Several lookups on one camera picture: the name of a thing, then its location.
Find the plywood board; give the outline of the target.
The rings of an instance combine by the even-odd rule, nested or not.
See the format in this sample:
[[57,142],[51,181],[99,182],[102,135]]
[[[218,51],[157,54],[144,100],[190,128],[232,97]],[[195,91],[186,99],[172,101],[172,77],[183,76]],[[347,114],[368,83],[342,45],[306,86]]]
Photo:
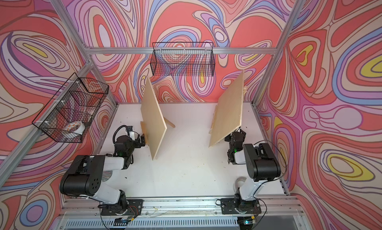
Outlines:
[[242,125],[244,73],[241,72],[220,96],[209,147],[213,147]]
[[145,139],[148,143],[152,160],[155,160],[167,131],[167,125],[150,78],[146,79],[141,101],[141,115],[144,123]]

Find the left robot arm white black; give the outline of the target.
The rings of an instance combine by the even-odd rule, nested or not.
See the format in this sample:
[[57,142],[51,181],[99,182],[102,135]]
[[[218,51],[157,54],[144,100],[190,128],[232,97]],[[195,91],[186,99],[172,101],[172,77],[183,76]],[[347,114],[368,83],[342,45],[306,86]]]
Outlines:
[[102,181],[105,172],[126,170],[134,163],[133,153],[146,145],[145,135],[130,125],[121,125],[113,134],[113,154],[78,155],[63,175],[59,190],[69,197],[84,197],[99,202],[102,216],[141,214],[143,200],[128,200],[123,190]]

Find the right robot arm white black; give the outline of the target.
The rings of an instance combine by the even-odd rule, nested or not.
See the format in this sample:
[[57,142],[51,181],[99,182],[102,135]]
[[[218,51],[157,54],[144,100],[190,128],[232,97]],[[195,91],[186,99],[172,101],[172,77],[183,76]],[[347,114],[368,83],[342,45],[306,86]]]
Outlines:
[[245,144],[246,132],[238,129],[225,137],[229,143],[228,162],[233,165],[244,165],[248,176],[238,177],[233,185],[234,196],[220,200],[224,215],[262,213],[257,198],[265,184],[282,175],[282,170],[268,143],[262,141]]

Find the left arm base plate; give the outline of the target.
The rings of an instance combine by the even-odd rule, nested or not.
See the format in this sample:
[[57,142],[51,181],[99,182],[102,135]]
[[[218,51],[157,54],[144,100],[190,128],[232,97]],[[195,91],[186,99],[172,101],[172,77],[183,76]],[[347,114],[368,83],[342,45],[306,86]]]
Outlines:
[[137,217],[141,215],[143,202],[143,199],[127,199],[125,201],[118,201],[113,205],[100,204],[98,208],[101,210],[102,216]]

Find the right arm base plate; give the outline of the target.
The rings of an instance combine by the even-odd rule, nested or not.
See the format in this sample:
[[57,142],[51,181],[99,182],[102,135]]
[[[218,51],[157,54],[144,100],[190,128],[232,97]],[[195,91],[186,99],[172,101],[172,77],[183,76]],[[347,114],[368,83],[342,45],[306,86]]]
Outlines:
[[252,214],[257,216],[262,213],[258,200],[243,201],[234,198],[222,198],[219,199],[218,202],[218,205],[221,207],[221,212],[224,215]]

